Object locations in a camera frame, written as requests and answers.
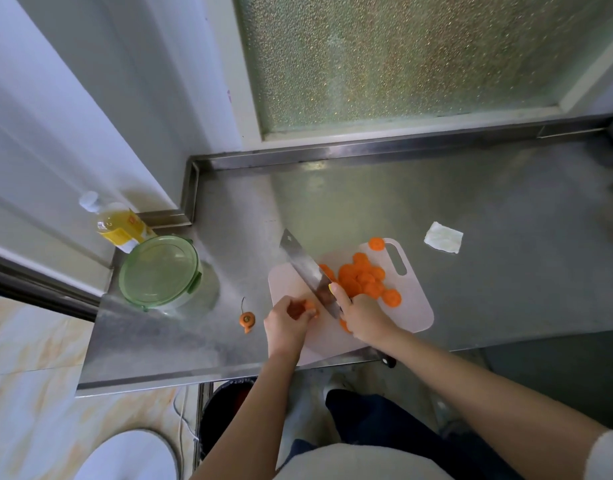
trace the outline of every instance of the hand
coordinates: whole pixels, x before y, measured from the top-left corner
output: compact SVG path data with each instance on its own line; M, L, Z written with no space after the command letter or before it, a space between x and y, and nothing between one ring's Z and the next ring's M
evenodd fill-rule
M264 320L264 330L269 342L269 358L285 355L297 363L304 345L306 328L317 310L307 310L300 318L293 320L286 312L291 300L298 301L297 298L285 296L276 303Z
M342 319L347 328L362 342L383 349L383 343L400 330L369 295L359 294L351 301L339 284L332 283L329 288L342 309Z

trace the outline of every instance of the cooking oil bottle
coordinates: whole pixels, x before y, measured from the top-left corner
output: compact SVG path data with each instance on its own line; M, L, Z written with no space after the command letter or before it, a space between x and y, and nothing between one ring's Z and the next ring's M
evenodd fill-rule
M104 202L97 192L82 195L80 205L95 214L97 232L127 254L141 242L156 236L128 206L121 202Z

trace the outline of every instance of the white toilet lid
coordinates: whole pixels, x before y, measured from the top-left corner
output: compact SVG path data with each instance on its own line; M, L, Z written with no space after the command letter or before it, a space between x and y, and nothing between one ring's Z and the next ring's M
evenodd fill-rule
M115 435L89 455L74 480L178 480L171 446L160 435L133 429Z

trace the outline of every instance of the cutting board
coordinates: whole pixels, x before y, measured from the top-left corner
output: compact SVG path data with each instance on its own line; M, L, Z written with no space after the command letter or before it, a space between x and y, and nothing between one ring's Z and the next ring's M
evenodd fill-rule
M360 244L355 248L346 248L327 253L316 258L318 264L327 264L336 272L340 266L353 262L353 254L357 252L366 253L368 259L374 266L380 266L384 270L386 277L383 280L387 288L395 288L402 295L402 304L395 308L386 306L382 298L378 299L380 307L384 313L401 328L418 332L426 330L433 323L433 310L431 310L429 300L427 300L420 286L420 282L415 277L413 268L404 254L404 250L399 242L394 239L385 238L384 242L394 245L397 249L406 274L401 276L395 270L395 266L386 249L374 251L368 247L368 243ZM353 350L366 347L364 342L346 333L340 324L328 313L325 307L315 297L307 284L300 278L291 263L284 263L275 266L269 273L270 297L275 305L280 298L289 295L300 299L309 299L317 306L320 316L309 323L309 329L300 354L298 365L305 365L311 362L327 359L335 355L344 354Z

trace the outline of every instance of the knife handle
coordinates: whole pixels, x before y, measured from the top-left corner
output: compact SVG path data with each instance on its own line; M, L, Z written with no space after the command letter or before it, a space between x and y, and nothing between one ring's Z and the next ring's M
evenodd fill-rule
M394 359L390 355L385 354L384 352L380 352L377 349L375 349L375 351L377 352L378 357L380 357L382 363L385 364L389 369L392 369L396 366L396 359Z

